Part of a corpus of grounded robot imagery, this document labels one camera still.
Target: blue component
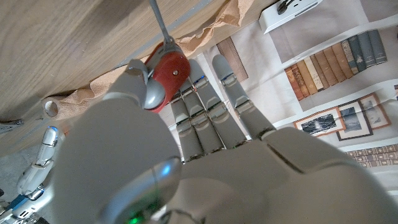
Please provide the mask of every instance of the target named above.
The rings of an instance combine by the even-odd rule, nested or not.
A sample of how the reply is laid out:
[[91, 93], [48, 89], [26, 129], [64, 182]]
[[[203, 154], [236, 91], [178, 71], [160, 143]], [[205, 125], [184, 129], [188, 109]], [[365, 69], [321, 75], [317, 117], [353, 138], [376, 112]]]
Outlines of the blue component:
[[24, 195], [18, 195], [6, 208], [6, 210], [18, 209], [21, 205], [23, 205], [29, 198], [25, 197]]
[[170, 165], [167, 165], [164, 167], [162, 174], [167, 175], [167, 174], [169, 174], [169, 172], [170, 172]]

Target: blue light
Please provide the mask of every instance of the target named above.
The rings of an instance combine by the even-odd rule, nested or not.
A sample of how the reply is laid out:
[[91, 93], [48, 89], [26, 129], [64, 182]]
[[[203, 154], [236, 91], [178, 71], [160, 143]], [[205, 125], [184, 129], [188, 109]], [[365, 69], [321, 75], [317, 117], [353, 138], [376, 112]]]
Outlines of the blue light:
[[170, 172], [170, 165], [167, 165], [166, 167], [164, 167], [162, 174], [163, 175], [167, 175]]

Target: photograph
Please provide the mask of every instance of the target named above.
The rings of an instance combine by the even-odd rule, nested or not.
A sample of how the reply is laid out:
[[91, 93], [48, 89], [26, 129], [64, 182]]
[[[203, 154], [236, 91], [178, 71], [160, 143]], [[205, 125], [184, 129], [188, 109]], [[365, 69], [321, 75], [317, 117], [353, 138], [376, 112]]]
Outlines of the photograph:
[[337, 106], [295, 121], [294, 126], [315, 137], [346, 129]]
[[359, 100], [354, 100], [339, 107], [346, 129], [338, 131], [339, 141], [373, 135], [371, 125]]
[[379, 98], [375, 93], [366, 95], [359, 100], [373, 130], [384, 128], [391, 124], [390, 119], [388, 118], [384, 108], [380, 104]]
[[394, 85], [394, 88], [396, 89], [396, 98], [398, 100], [398, 85]]

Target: wooden table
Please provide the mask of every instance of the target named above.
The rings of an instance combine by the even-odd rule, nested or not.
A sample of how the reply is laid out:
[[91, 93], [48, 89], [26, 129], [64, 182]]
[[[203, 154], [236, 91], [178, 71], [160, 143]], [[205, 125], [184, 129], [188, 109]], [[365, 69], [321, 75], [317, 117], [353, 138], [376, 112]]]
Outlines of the wooden table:
[[[217, 28], [195, 55], [258, 20], [274, 2], [255, 0], [241, 27]], [[225, 3], [158, 0], [166, 25], [178, 24], [170, 29], [176, 38], [195, 32]], [[196, 7], [201, 9], [189, 15]], [[22, 127], [0, 135], [0, 156], [38, 144], [50, 124], [70, 128], [72, 120], [45, 118], [41, 99], [87, 86], [133, 52], [137, 58], [148, 55], [161, 41], [143, 0], [0, 1], [0, 30], [0, 121], [24, 120]]]

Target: book spine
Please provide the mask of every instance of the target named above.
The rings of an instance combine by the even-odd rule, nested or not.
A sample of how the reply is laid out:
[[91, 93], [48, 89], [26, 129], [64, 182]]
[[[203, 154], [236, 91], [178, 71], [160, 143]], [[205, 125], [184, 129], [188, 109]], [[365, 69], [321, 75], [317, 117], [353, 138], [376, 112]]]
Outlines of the book spine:
[[356, 66], [358, 67], [358, 71], [362, 72], [363, 70], [366, 69], [366, 63], [365, 60], [363, 59], [363, 54], [361, 50], [361, 46], [359, 45], [359, 40], [358, 36], [352, 36], [348, 39], [349, 42], [349, 47], [351, 48], [351, 51], [353, 52], [354, 59]]
[[357, 156], [354, 157], [357, 162], [369, 162], [369, 161], [380, 161], [385, 159], [398, 159], [398, 152], [388, 152], [388, 153], [380, 153], [373, 154], [367, 156]]
[[342, 82], [346, 80], [346, 76], [344, 75], [344, 72], [340, 68], [340, 65], [338, 64], [337, 58], [335, 53], [333, 53], [333, 49], [331, 47], [328, 47], [327, 49], [323, 50], [323, 53], [326, 56], [326, 59], [329, 62], [330, 68], [335, 74], [338, 82]]
[[398, 165], [398, 159], [386, 159], [386, 160], [382, 160], [382, 161], [360, 162], [360, 164], [363, 167]]
[[309, 96], [310, 92], [308, 91], [308, 88], [305, 86], [305, 82], [303, 80], [303, 77], [301, 76], [301, 73], [299, 71], [297, 64], [292, 65], [291, 69], [293, 71], [294, 78], [296, 79], [297, 84], [300, 87], [301, 92], [303, 93], [303, 96], [304, 97]]
[[373, 48], [371, 39], [369, 38], [368, 32], [358, 34], [359, 45], [361, 46], [363, 58], [365, 60], [366, 67], [369, 68], [376, 64], [373, 54]]
[[303, 60], [297, 62], [298, 69], [300, 70], [301, 76], [303, 77], [305, 86], [308, 88], [310, 94], [318, 93], [317, 88], [312, 80], [311, 74], [308, 71], [307, 66]]
[[378, 30], [370, 30], [369, 38], [373, 48], [374, 58], [376, 64], [380, 64], [387, 61], [386, 51], [384, 50], [383, 43]]
[[234, 71], [236, 79], [239, 82], [249, 78], [231, 37], [218, 43], [217, 48], [220, 54], [224, 56], [226, 61], [231, 65], [232, 71]]
[[354, 75], [358, 74], [358, 67], [356, 66], [356, 62], [354, 59], [353, 52], [351, 51], [351, 47], [349, 47], [348, 40], [343, 40], [341, 42], [341, 46], [343, 47], [344, 54], [346, 55], [348, 65], [353, 72]]
[[341, 45], [341, 43], [338, 42], [337, 44], [331, 46], [331, 49], [333, 50], [333, 53], [335, 53], [337, 62], [340, 65], [340, 68], [346, 78], [353, 77], [354, 73], [353, 71], [351, 71], [351, 68], [348, 65], [348, 60], [346, 58], [346, 55], [344, 54], [343, 46]]
[[301, 92], [301, 89], [299, 87], [299, 84], [297, 83], [297, 80], [294, 78], [294, 74], [291, 68], [286, 68], [285, 69], [287, 79], [289, 79], [290, 85], [293, 88], [294, 93], [296, 94], [296, 97], [298, 100], [304, 99], [303, 93]]
[[325, 74], [323, 74], [323, 71], [321, 69], [321, 66], [319, 66], [317, 58], [315, 57], [315, 55], [311, 55], [310, 58], [311, 58], [313, 66], [315, 67], [315, 70], [317, 71], [317, 73], [319, 75], [319, 78], [322, 82], [323, 88], [324, 89], [329, 88], [328, 80], [326, 79]]
[[315, 87], [317, 88], [317, 90], [318, 91], [324, 90], [322, 81], [321, 81], [321, 79], [320, 79], [320, 77], [318, 75], [317, 70], [313, 66], [313, 63], [312, 63], [310, 57], [306, 57], [304, 59], [304, 63], [307, 66], [308, 71], [310, 72], [310, 75], [312, 77], [312, 81], [314, 82]]
[[355, 151], [349, 151], [349, 152], [346, 152], [346, 154], [351, 157], [358, 157], [358, 156], [367, 156], [367, 155], [389, 153], [389, 152], [398, 152], [398, 144], [393, 144], [393, 145], [383, 146], [383, 147], [374, 147], [374, 148], [370, 148], [370, 149], [360, 149], [360, 150], [355, 150]]
[[329, 62], [326, 59], [325, 54], [323, 51], [320, 51], [315, 54], [315, 57], [317, 58], [317, 61], [319, 63], [319, 66], [321, 67], [323, 74], [325, 74], [326, 79], [328, 80], [328, 83], [330, 86], [338, 83], [337, 78], [333, 71], [330, 68]]

